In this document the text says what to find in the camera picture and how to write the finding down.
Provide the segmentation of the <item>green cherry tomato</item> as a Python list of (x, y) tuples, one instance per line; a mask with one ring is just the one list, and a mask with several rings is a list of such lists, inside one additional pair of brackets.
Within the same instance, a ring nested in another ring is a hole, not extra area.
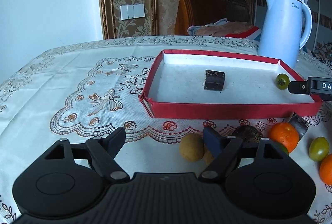
[(289, 83), (290, 79), (284, 73), (280, 73), (275, 79), (275, 84), (279, 90), (286, 90), (288, 88)]

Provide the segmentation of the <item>brown longan fruit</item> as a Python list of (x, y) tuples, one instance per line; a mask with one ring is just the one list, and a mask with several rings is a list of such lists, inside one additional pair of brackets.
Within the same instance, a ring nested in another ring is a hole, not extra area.
[(184, 136), (179, 143), (179, 153), (190, 162), (202, 159), (205, 153), (202, 137), (193, 133)]
[(212, 156), (212, 153), (209, 150), (207, 150), (204, 153), (203, 160), (204, 163), (208, 166), (211, 164), (212, 161), (214, 161), (214, 156)]

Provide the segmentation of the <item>orange tangerine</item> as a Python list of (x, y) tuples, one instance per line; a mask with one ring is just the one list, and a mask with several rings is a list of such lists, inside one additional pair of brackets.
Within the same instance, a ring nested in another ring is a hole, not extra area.
[(295, 150), (299, 142), (299, 134), (290, 123), (277, 123), (268, 132), (268, 138), (282, 144), (288, 153)]
[(329, 154), (322, 160), (319, 176), (324, 184), (332, 185), (332, 154)]

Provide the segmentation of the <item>dark brown round fruit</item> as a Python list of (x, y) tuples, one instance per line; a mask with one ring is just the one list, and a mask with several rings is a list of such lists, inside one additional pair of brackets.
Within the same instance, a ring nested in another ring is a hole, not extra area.
[(241, 138), (243, 145), (246, 147), (255, 147), (259, 144), (260, 140), (264, 138), (259, 130), (249, 125), (238, 126), (231, 135)]

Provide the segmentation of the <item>dark sugarcane piece on table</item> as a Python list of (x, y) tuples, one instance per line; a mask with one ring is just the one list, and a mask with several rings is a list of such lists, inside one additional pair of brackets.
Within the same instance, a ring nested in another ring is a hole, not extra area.
[(307, 121), (295, 112), (290, 115), (288, 123), (291, 124), (298, 132), (300, 140), (304, 137), (309, 129)]

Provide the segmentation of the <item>white electric kettle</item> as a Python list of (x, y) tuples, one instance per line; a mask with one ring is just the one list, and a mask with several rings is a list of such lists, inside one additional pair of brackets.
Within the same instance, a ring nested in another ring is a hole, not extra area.
[(280, 59), (294, 68), (299, 50), (312, 31), (311, 9), (305, 0), (266, 0), (258, 55)]

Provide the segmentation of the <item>dark sugarcane piece in tray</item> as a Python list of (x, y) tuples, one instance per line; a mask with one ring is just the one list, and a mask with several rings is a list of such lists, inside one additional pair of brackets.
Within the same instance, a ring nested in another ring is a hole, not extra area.
[(222, 91), (225, 84), (225, 73), (215, 70), (205, 71), (204, 89), (209, 91)]

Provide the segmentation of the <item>red shallow tray box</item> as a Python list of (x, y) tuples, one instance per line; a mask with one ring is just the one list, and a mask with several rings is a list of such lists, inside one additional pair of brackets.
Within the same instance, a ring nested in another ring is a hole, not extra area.
[[(204, 89), (205, 71), (225, 73), (222, 91)], [(302, 77), (283, 61), (257, 55), (189, 49), (164, 49), (152, 64), (139, 99), (153, 118), (263, 119), (295, 112), (316, 115), (317, 96), (291, 94), (275, 84), (278, 74)]]

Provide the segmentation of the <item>pink pillow on bed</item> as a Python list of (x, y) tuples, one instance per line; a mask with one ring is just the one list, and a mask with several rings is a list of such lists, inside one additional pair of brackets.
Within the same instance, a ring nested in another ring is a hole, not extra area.
[(187, 29), (187, 32), (189, 36), (242, 38), (258, 41), (262, 30), (250, 22), (230, 22), (223, 18), (204, 26), (192, 25)]

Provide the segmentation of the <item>white wall switch panel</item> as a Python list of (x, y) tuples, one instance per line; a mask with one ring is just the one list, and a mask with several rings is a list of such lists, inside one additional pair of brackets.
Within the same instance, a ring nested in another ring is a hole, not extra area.
[(128, 20), (145, 17), (144, 4), (120, 6), (120, 19)]

